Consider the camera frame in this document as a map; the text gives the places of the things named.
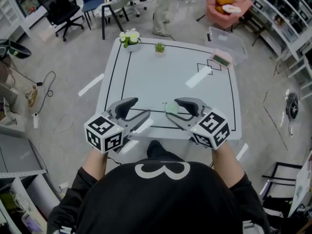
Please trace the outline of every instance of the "black shirt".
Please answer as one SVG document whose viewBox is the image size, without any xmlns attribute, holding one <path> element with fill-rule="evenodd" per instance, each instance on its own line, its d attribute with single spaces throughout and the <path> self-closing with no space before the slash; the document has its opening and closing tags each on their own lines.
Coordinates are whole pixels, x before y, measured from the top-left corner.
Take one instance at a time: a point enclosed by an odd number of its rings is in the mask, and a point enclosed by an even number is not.
<svg viewBox="0 0 312 234">
<path fill-rule="evenodd" d="M 100 181 L 80 168 L 49 216 L 48 234 L 61 226 L 77 234 L 242 233 L 243 220 L 270 232 L 246 175 L 228 189 L 204 164 L 146 159 Z"/>
</svg>

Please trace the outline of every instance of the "white plant pot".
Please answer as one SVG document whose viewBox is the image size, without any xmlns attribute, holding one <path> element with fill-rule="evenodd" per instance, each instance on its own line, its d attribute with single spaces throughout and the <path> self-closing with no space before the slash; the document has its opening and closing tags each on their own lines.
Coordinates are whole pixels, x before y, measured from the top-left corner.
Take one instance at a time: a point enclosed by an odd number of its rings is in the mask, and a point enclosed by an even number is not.
<svg viewBox="0 0 312 234">
<path fill-rule="evenodd" d="M 164 51 L 164 53 L 160 53 L 160 52 L 156 52 L 155 51 L 155 54 L 156 54 L 157 57 L 165 57 L 166 52 Z"/>
<path fill-rule="evenodd" d="M 128 47 L 126 47 L 126 49 L 127 49 L 129 52 L 135 52 L 135 51 L 138 50 L 138 44 L 128 45 Z"/>
</svg>

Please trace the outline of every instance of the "clear plastic bin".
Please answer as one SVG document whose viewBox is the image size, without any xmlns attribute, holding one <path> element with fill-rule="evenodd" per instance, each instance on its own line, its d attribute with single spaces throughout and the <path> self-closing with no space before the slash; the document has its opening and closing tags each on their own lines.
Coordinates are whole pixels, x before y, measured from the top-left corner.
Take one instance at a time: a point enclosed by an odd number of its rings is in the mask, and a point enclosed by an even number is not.
<svg viewBox="0 0 312 234">
<path fill-rule="evenodd" d="M 229 53 L 233 58 L 234 65 L 238 65 L 248 58 L 243 40 L 234 34 L 209 27 L 207 40 L 208 47 Z"/>
</svg>

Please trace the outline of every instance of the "succulent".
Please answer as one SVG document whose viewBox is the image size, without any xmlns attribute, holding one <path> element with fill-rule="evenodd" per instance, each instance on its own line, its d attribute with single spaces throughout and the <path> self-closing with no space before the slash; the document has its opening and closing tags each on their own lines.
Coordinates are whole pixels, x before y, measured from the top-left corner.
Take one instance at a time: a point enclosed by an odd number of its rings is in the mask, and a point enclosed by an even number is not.
<svg viewBox="0 0 312 234">
<path fill-rule="evenodd" d="M 158 42 L 155 44 L 155 51 L 158 53 L 164 53 L 165 52 L 165 45 L 161 42 Z"/>
</svg>

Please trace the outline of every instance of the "number 3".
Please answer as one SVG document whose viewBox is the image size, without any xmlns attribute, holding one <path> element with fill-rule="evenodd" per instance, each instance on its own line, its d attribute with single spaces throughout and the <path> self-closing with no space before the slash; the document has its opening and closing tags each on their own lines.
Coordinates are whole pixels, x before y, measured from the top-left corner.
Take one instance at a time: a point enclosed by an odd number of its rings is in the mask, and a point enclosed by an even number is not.
<svg viewBox="0 0 312 234">
<path fill-rule="evenodd" d="M 169 178 L 174 179 L 174 180 L 179 180 L 179 179 L 184 178 L 189 173 L 191 166 L 189 163 L 186 163 L 186 162 L 177 162 L 177 163 L 180 163 L 184 166 L 184 170 L 179 174 L 176 174 L 176 173 L 170 171 L 166 167 L 166 165 L 164 165 L 163 167 L 161 167 L 157 171 L 149 173 L 149 172 L 142 171 L 142 167 L 144 166 L 144 164 L 139 164 L 139 165 L 136 165 L 135 171 L 136 171 L 136 174 L 139 175 L 141 178 L 153 178 L 153 177 L 157 177 L 157 176 L 161 175 L 162 173 L 165 173 Z"/>
</svg>

